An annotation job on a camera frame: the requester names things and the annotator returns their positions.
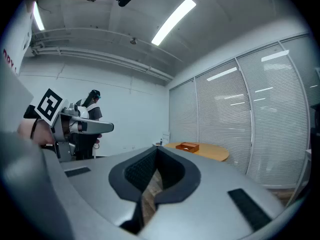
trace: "black rubber pad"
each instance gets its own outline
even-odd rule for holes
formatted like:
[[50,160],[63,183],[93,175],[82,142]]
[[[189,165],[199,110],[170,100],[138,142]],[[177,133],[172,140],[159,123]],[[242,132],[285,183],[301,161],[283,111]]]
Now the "black rubber pad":
[[254,231],[271,222],[270,217],[243,189],[238,188],[229,191],[228,194]]
[[82,167],[82,168],[78,168],[78,169],[74,169],[74,170],[67,170],[64,173],[69,178],[69,177],[76,176],[79,174],[84,174],[84,173],[87,173],[90,171],[91,170],[88,167]]

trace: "wooden table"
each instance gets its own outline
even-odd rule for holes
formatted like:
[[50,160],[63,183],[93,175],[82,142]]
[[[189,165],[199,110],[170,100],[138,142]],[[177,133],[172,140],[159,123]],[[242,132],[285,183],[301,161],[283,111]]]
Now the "wooden table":
[[[167,148],[176,148],[176,146],[180,145],[182,142],[173,142],[165,145]],[[229,152],[222,146],[206,144],[206,143],[199,143],[199,142],[190,142],[194,144],[199,144],[199,150],[194,152],[193,154],[214,159],[217,161],[226,161],[229,157]]]

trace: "person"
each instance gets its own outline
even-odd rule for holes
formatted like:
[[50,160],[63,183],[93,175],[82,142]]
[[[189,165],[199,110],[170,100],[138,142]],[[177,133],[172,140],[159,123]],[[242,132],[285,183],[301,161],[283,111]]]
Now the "person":
[[43,120],[23,118],[33,96],[17,78],[24,54],[31,41],[32,11],[35,1],[22,1],[0,40],[0,49],[3,54],[0,59],[0,103],[5,104],[0,108],[0,131],[18,132],[24,138],[33,136],[34,143],[45,145],[54,144],[50,126]]
[[86,99],[80,99],[76,104],[87,108],[89,119],[99,121],[99,119],[102,118],[100,107],[97,106],[99,99],[101,99],[100,91],[92,90]]

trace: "white wall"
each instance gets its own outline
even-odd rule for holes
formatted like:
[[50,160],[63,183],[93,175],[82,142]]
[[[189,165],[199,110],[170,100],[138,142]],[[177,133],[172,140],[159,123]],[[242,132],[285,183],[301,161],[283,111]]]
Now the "white wall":
[[[220,37],[219,43],[223,43],[222,40],[229,40],[228,35],[232,35],[237,27],[234,26],[231,29],[225,29],[223,36]],[[308,32],[308,27],[305,22],[299,16],[287,16],[278,18],[274,21],[270,21],[263,25],[244,32],[238,37],[225,42],[223,45],[215,47],[213,43],[213,49],[206,55],[201,56],[196,61],[189,64],[183,70],[180,70],[176,77],[167,85],[168,89],[171,89],[190,78],[209,70],[210,68],[220,64],[221,62],[242,54],[246,51],[252,50],[259,46],[268,44],[279,39],[286,38],[292,35],[298,35],[301,33]],[[201,50],[205,44],[200,44],[199,49]]]
[[113,64],[52,55],[25,58],[19,79],[33,94],[32,105],[48,88],[74,103],[91,90],[99,90],[100,120],[113,123],[114,131],[102,135],[97,156],[151,146],[168,131],[169,94],[164,82],[153,76]]

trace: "fluorescent ceiling light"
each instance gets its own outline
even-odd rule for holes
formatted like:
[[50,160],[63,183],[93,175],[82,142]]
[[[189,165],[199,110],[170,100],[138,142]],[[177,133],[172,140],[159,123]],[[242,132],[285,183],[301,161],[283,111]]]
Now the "fluorescent ceiling light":
[[154,45],[158,46],[169,34],[169,32],[175,27],[175,25],[196,6],[196,3],[192,0],[184,0],[182,4],[170,15],[166,22],[162,25],[158,33],[151,41]]
[[275,58],[278,58],[281,56],[285,56],[285,55],[288,55],[288,53],[289,53],[289,50],[280,51],[275,54],[261,58],[261,62],[265,62],[265,61],[272,60],[272,59],[275,59]]
[[269,88],[265,88],[265,89],[261,89],[261,90],[256,90],[255,93],[260,93],[260,92],[271,90],[271,89],[273,89],[273,87],[269,87]]
[[258,102],[258,101],[263,101],[263,100],[265,100],[266,98],[258,98],[258,99],[255,99],[255,100],[253,100],[254,102]]
[[234,71],[236,71],[236,70],[237,70],[237,68],[236,68],[236,67],[233,67],[233,68],[228,69],[228,70],[226,70],[226,71],[223,71],[223,72],[221,72],[221,73],[219,73],[219,74],[216,74],[216,75],[214,75],[214,76],[211,76],[211,77],[209,77],[207,80],[208,80],[208,81],[212,81],[213,79],[217,79],[217,78],[219,78],[219,77],[222,77],[222,76],[224,76],[224,75],[226,75],[226,74],[229,74],[229,73],[231,73],[231,72],[234,72]]
[[237,98],[237,97],[242,97],[242,96],[243,96],[243,94],[238,94],[238,95],[225,97],[224,99],[227,100],[227,99],[232,99],[232,98]]
[[33,7],[33,16],[34,16],[35,22],[38,26],[38,29],[40,31],[45,30],[45,27],[42,23],[42,20],[41,20],[40,14],[39,14],[38,5],[36,2],[34,3],[34,7]]
[[239,102],[239,103],[233,103],[233,104],[230,104],[230,106],[235,106],[235,105],[241,105],[241,104],[245,104],[245,102]]

